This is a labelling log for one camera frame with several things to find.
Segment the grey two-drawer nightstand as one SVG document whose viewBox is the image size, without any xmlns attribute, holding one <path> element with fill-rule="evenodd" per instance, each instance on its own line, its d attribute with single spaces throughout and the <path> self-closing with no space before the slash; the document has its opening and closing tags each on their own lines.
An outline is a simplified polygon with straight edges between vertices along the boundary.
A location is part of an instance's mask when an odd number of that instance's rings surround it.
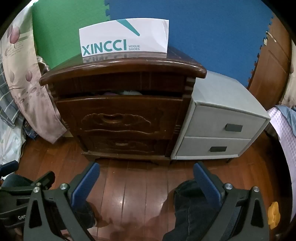
<svg viewBox="0 0 296 241">
<path fill-rule="evenodd" d="M 208 71 L 196 78 L 172 160 L 232 159 L 263 132 L 270 116 L 236 79 Z"/>
</svg>

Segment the upper carved wooden drawer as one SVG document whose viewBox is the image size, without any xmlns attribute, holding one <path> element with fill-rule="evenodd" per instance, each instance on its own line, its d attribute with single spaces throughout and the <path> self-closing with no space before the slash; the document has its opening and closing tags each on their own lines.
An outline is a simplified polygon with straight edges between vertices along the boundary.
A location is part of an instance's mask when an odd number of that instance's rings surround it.
<svg viewBox="0 0 296 241">
<path fill-rule="evenodd" d="M 57 107 L 74 135 L 170 140 L 179 98 L 131 95 L 62 100 Z"/>
</svg>

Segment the clothes inside drawer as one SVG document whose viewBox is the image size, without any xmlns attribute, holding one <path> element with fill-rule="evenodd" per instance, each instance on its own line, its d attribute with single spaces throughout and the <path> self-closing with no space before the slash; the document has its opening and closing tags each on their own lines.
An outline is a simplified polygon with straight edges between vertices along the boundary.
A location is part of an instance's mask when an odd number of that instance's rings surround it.
<svg viewBox="0 0 296 241">
<path fill-rule="evenodd" d="M 106 92 L 103 95 L 142 95 L 137 91 Z"/>
</svg>

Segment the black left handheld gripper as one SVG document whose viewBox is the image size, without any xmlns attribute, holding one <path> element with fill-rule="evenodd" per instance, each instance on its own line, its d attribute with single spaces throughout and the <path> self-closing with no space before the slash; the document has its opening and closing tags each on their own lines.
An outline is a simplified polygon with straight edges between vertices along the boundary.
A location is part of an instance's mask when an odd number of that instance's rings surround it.
<svg viewBox="0 0 296 241">
<path fill-rule="evenodd" d="M 6 177 L 1 185 L 1 229 L 22 227 L 33 189 L 48 190 L 55 182 L 55 174 L 47 172 L 36 181 L 31 181 L 14 172 L 19 163 L 11 161 L 1 165 L 1 177 Z"/>
</svg>

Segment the yellow plastic knob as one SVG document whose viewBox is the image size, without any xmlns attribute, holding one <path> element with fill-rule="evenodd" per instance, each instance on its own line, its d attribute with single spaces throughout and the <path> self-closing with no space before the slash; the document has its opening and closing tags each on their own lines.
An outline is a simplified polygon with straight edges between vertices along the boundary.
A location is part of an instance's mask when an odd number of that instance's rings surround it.
<svg viewBox="0 0 296 241">
<path fill-rule="evenodd" d="M 273 230 L 278 226 L 280 222 L 280 211 L 278 202 L 275 201 L 271 204 L 271 206 L 268 208 L 267 216 L 268 225 L 270 226 L 270 229 Z"/>
</svg>

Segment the dark jeans leg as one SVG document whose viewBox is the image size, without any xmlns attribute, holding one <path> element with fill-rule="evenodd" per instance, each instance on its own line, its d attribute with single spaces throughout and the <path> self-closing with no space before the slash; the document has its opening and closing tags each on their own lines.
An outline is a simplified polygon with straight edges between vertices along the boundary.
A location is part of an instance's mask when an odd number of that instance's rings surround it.
<svg viewBox="0 0 296 241">
<path fill-rule="evenodd" d="M 220 208 L 208 202 L 196 180 L 181 183 L 174 191 L 175 227 L 163 240 L 202 240 Z"/>
</svg>

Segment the lavender waffle bed cover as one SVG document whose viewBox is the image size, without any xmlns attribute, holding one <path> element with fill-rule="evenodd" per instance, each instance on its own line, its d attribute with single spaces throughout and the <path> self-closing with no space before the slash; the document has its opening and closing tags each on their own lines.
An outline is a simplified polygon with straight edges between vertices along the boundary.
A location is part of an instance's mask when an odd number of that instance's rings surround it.
<svg viewBox="0 0 296 241">
<path fill-rule="evenodd" d="M 268 111 L 270 123 L 285 154 L 292 183 L 292 216 L 295 216 L 295 108 L 276 105 Z"/>
</svg>

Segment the grey plaid cloth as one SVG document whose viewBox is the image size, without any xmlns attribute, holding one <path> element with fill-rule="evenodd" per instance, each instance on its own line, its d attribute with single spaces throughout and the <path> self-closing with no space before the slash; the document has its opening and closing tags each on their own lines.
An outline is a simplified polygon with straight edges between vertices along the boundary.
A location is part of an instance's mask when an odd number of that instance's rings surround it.
<svg viewBox="0 0 296 241">
<path fill-rule="evenodd" d="M 1 119 L 11 128 L 15 128 L 16 120 L 20 117 L 20 110 L 17 107 L 6 82 L 2 61 L 0 79 Z"/>
</svg>

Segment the dark carved wooden nightstand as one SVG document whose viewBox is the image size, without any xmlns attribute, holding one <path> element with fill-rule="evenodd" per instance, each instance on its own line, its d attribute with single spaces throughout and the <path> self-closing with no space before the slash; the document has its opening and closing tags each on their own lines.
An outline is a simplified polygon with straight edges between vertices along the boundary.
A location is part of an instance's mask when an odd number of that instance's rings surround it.
<svg viewBox="0 0 296 241">
<path fill-rule="evenodd" d="M 166 53 L 77 55 L 40 84 L 83 155 L 169 164 L 192 99 L 206 68 L 170 47 Z"/>
</svg>

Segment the brown wooden door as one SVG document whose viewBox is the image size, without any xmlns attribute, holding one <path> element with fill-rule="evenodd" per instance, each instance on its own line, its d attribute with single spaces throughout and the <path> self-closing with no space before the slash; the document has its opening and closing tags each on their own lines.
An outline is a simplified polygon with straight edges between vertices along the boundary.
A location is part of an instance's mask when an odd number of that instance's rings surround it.
<svg viewBox="0 0 296 241">
<path fill-rule="evenodd" d="M 269 110 L 277 105 L 285 91 L 292 57 L 292 40 L 280 19 L 273 16 L 263 45 L 257 54 L 247 89 Z"/>
</svg>

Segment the floral beige curtain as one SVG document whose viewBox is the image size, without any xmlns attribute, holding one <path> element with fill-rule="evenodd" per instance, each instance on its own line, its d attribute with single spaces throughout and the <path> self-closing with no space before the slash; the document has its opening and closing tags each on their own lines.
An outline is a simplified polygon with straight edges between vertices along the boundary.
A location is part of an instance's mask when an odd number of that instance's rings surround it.
<svg viewBox="0 0 296 241">
<path fill-rule="evenodd" d="M 18 109 L 33 130 L 55 143 L 65 132 L 48 90 L 39 84 L 41 71 L 35 51 L 32 9 L 25 7 L 1 38 L 4 75 Z"/>
</svg>

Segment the white XINCCI shoe box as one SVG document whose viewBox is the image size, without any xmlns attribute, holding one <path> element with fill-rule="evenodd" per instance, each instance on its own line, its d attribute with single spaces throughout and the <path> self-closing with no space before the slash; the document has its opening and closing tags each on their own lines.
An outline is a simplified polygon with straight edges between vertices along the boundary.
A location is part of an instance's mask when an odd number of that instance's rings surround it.
<svg viewBox="0 0 296 241">
<path fill-rule="evenodd" d="M 79 29 L 82 57 L 117 52 L 167 53 L 169 20 L 131 18 Z"/>
</svg>

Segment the blue foam wall mat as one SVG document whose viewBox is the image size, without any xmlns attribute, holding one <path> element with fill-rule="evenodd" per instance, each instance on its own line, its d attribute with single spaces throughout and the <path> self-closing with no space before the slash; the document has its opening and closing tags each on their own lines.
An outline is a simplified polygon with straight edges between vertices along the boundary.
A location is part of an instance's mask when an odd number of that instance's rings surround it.
<svg viewBox="0 0 296 241">
<path fill-rule="evenodd" d="M 169 46 L 248 86 L 273 13 L 262 1 L 105 1 L 111 20 L 169 20 Z"/>
</svg>

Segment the green foam wall mat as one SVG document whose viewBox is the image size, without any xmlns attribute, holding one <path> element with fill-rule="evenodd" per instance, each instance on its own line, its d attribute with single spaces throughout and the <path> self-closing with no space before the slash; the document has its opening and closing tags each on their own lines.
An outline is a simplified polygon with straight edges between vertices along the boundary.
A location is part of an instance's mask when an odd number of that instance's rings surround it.
<svg viewBox="0 0 296 241">
<path fill-rule="evenodd" d="M 79 29 L 110 20 L 105 1 L 37 1 L 32 7 L 37 54 L 50 68 L 81 53 Z"/>
</svg>

